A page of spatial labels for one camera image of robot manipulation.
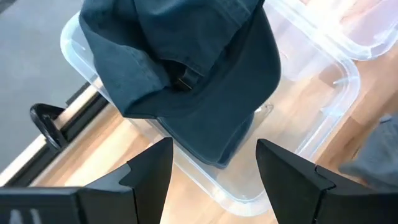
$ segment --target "clear plastic container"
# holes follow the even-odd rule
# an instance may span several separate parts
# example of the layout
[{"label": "clear plastic container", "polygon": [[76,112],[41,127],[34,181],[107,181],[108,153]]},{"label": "clear plastic container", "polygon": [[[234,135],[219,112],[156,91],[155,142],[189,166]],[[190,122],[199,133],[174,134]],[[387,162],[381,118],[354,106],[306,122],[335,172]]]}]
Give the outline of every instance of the clear plastic container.
[{"label": "clear plastic container", "polygon": [[[229,166],[220,170],[200,162],[178,143],[175,148],[176,165],[227,211],[241,216],[258,215],[271,207],[254,155],[257,139],[268,139],[311,160],[359,93],[353,61],[279,3],[268,0],[264,8],[280,50],[283,76],[275,93],[256,111]],[[110,101],[77,15],[65,26],[61,47],[68,62]],[[131,122],[154,142],[168,136],[154,120]]]},{"label": "clear plastic container", "polygon": [[398,39],[397,0],[282,0],[346,55],[369,60]]}]

